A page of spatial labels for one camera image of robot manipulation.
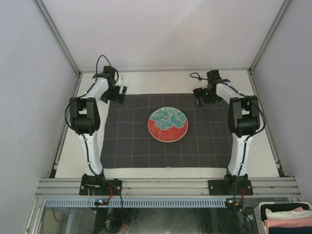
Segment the red and teal plate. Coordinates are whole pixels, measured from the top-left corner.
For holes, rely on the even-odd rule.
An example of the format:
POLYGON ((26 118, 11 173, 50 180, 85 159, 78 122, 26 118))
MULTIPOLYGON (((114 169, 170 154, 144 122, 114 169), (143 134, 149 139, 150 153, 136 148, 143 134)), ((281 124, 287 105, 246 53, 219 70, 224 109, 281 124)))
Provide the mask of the red and teal plate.
POLYGON ((189 127, 186 115, 173 107, 155 110, 147 121, 149 133, 158 141, 170 143, 182 139, 189 127))

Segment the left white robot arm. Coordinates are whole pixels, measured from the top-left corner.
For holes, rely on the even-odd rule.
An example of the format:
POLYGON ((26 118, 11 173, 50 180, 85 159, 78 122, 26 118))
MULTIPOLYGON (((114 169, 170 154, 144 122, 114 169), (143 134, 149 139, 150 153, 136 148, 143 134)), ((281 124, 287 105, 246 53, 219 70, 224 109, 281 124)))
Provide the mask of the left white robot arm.
POLYGON ((65 109, 69 111, 70 118, 66 124, 78 135, 83 146, 83 176, 93 179, 89 188, 96 195, 105 193, 107 189, 98 149, 98 131, 101 125, 98 102, 112 101, 122 105, 126 91, 127 87, 121 85, 117 69, 104 66, 101 73, 93 75, 90 88, 83 95, 70 98, 65 109))

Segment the dark grey checked cloth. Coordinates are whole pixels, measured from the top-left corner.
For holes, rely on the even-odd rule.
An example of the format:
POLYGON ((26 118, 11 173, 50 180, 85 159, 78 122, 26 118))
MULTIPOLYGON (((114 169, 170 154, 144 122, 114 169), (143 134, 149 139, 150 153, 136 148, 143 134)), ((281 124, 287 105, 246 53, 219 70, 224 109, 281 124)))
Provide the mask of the dark grey checked cloth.
POLYGON ((108 105, 101 163, 106 169, 226 168, 233 142, 228 108, 224 101, 197 107, 192 94, 127 95, 123 104, 108 105), (150 134, 148 119, 161 107, 186 115, 189 127, 182 139, 165 143, 150 134))

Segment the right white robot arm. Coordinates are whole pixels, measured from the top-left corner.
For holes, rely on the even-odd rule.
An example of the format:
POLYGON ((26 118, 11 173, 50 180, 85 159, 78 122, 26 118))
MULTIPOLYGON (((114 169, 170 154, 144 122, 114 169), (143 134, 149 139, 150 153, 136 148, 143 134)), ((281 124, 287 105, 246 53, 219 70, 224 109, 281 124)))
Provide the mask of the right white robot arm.
POLYGON ((241 189, 241 183, 248 181, 247 160, 253 137, 262 132, 266 118, 258 106, 257 96, 248 96, 222 79, 218 70, 210 70, 205 77, 194 72, 191 78, 202 82, 200 88, 193 89, 197 107, 225 101, 229 105, 227 124, 233 136, 232 155, 224 176, 224 189, 234 195, 241 189))

